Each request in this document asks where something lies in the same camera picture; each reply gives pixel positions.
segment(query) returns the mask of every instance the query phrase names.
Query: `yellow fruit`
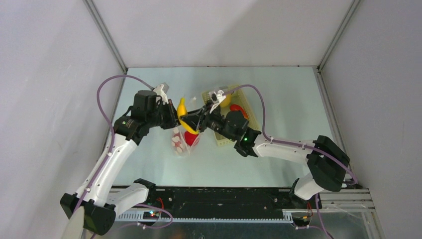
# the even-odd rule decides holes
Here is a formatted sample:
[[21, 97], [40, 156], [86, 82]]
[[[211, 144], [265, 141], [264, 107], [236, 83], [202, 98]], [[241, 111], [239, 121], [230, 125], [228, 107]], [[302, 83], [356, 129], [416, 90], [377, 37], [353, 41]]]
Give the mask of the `yellow fruit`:
[[177, 106], [177, 117], [179, 118], [179, 122], [183, 126], [183, 128], [185, 128], [189, 133], [199, 134], [198, 131], [192, 129], [187, 123], [185, 123], [183, 120], [180, 119], [180, 117], [187, 115], [187, 114], [188, 114], [188, 111], [186, 110], [186, 106], [185, 106], [185, 98], [182, 97], [180, 99], [179, 106]]
[[220, 103], [220, 107], [227, 107], [231, 101], [231, 94], [225, 96], [225, 99]]

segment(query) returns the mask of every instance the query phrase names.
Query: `red wire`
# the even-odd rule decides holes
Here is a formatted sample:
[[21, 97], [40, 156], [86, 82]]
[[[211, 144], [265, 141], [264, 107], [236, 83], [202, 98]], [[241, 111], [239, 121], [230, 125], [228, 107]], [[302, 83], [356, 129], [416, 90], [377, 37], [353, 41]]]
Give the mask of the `red wire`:
[[314, 215], [314, 212], [312, 211], [312, 206], [311, 206], [311, 204], [308, 202], [308, 206], [307, 207], [309, 207], [309, 209], [310, 209], [310, 211], [311, 211], [311, 217]]
[[157, 198], [157, 201], [161, 202], [161, 209], [164, 209], [164, 202], [161, 198]]

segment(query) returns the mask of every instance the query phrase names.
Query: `red pepper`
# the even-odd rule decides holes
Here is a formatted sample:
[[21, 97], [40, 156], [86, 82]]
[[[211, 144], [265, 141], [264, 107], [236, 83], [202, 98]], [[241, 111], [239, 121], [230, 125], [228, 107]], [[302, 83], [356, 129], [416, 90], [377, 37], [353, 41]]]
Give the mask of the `red pepper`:
[[193, 133], [189, 133], [189, 132], [185, 132], [185, 141], [189, 146], [192, 146], [192, 144], [194, 144], [195, 139], [197, 139], [199, 134], [193, 134]]
[[233, 104], [230, 106], [231, 111], [240, 111], [245, 119], [249, 119], [248, 114], [243, 110], [240, 105]]

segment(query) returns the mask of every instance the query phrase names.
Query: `black base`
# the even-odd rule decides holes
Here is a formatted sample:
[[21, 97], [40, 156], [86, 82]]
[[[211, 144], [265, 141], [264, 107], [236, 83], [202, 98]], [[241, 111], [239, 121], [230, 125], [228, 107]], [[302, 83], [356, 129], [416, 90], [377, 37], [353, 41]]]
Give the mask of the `black base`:
[[314, 197], [297, 204], [289, 194], [290, 188], [156, 187], [147, 202], [161, 198], [173, 217], [196, 219], [282, 219], [283, 209], [306, 209], [308, 202], [316, 208]]
[[[327, 136], [318, 136], [314, 144], [315, 148], [330, 154], [344, 166], [349, 166], [349, 157]], [[326, 190], [340, 192], [346, 170], [316, 151], [308, 154], [307, 158], [307, 164], [315, 182]]]
[[[76, 207], [79, 198], [76, 194], [65, 193], [60, 200], [60, 205], [70, 218]], [[100, 236], [106, 234], [114, 223], [116, 212], [115, 205], [106, 204], [104, 207], [95, 206], [93, 203], [82, 201], [81, 206], [85, 208], [84, 228]]]

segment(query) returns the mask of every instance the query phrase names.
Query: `metal frame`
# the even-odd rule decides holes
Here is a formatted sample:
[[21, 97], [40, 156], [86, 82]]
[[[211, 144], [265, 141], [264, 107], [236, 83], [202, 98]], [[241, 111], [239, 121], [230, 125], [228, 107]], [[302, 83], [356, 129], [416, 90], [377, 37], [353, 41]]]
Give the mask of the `metal frame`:
[[353, 2], [351, 3], [349, 9], [347, 10], [346, 15], [344, 16], [343, 20], [341, 21], [340, 26], [338, 27], [337, 31], [335, 32], [335, 35], [334, 35], [332, 41], [328, 45], [328, 48], [325, 51], [324, 56], [322, 57], [319, 65], [318, 65], [318, 69], [320, 71], [325, 67], [325, 65], [326, 65], [326, 63], [327, 63], [327, 61], [328, 61], [328, 59], [329, 59], [329, 57], [330, 57], [333, 49], [337, 45], [337, 43], [338, 43], [339, 39], [341, 38], [341, 36], [343, 35], [344, 30], [349, 25], [350, 20], [355, 15], [356, 10], [359, 7], [359, 5], [360, 5], [361, 2], [362, 2], [362, 0], [353, 0]]
[[361, 213], [363, 222], [365, 224], [366, 233], [368, 234], [368, 237], [370, 239], [372, 238], [381, 238], [384, 239], [385, 235], [384, 232], [381, 229], [381, 226], [379, 224], [378, 215], [376, 212], [366, 212]]
[[[115, 194], [123, 190], [122, 188], [112, 188], [110, 194]], [[280, 192], [289, 192], [289, 189], [279, 189]], [[338, 213], [338, 212], [348, 212], [348, 213], [374, 213], [375, 206], [372, 202], [371, 195], [368, 189], [343, 189], [340, 192], [334, 193], [327, 190], [320, 192], [322, 213]], [[126, 221], [126, 222], [136, 222], [140, 217], [138, 216], [139, 211], [144, 211], [143, 209], [132, 208], [128, 210], [127, 215], [122, 214], [119, 217], [119, 220], [116, 221]], [[306, 213], [306, 209], [283, 209], [285, 213], [285, 220], [289, 218], [291, 213]], [[209, 220], [202, 219], [177, 219], [178, 222], [210, 222]], [[246, 222], [246, 220], [236, 220], [237, 222]], [[277, 222], [272, 220], [257, 220], [257, 222]]]
[[110, 35], [110, 32], [107, 29], [106, 24], [103, 21], [103, 18], [101, 17], [100, 13], [98, 12], [98, 9], [94, 3], [93, 0], [84, 0], [85, 5], [87, 6], [88, 11], [90, 12], [95, 25], [97, 25], [98, 30], [100, 31], [101, 35], [104, 38], [105, 43], [107, 44], [108, 48], [110, 49], [111, 53], [113, 54], [113, 57], [119, 64], [119, 67], [121, 68], [122, 72], [124, 74], [127, 73], [127, 67], [123, 61], [123, 58], [121, 57], [117, 46], [115, 42], [113, 41], [113, 38]]
[[337, 118], [334, 114], [334, 108], [333, 108], [332, 103], [329, 99], [327, 87], [325, 85], [325, 82], [322, 78], [322, 75], [321, 75], [318, 67], [314, 67], [314, 74], [315, 74], [316, 84], [318, 85], [318, 88], [319, 88], [319, 93], [321, 94], [322, 104], [324, 105], [324, 108], [325, 108], [325, 114], [327, 115], [327, 118], [328, 118], [328, 124], [330, 126], [332, 136], [334, 137], [333, 140], [334, 140], [335, 143], [338, 144], [338, 146], [344, 152], [346, 152], [346, 146], [344, 144], [343, 138], [342, 138], [341, 133], [340, 133], [338, 121], [337, 121]]
[[[143, 213], [145, 211], [138, 208], [131, 208], [126, 212], [120, 214], [115, 221], [116, 222], [169, 222], [168, 218], [160, 219], [143, 219]], [[292, 223], [292, 213], [284, 212], [283, 219], [261, 219], [261, 220], [251, 220], [251, 219], [199, 219], [199, 218], [174, 218], [175, 223]]]

